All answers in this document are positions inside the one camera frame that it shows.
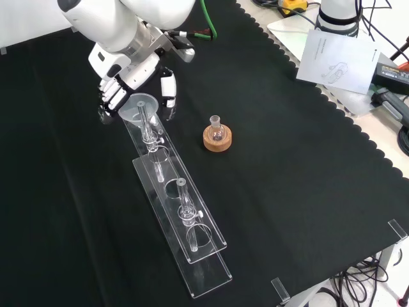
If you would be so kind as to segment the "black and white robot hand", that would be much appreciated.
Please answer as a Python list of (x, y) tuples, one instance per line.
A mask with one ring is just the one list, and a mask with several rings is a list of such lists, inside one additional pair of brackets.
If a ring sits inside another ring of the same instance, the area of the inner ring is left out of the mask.
[(162, 105), (168, 109), (176, 106), (176, 78), (172, 70), (161, 65), (160, 55), (163, 53), (164, 50), (159, 48), (141, 63), (133, 64), (126, 55), (107, 52), (95, 44), (88, 61), (101, 78), (98, 115), (103, 124), (112, 123), (129, 97), (148, 84), (155, 74), (160, 76)]

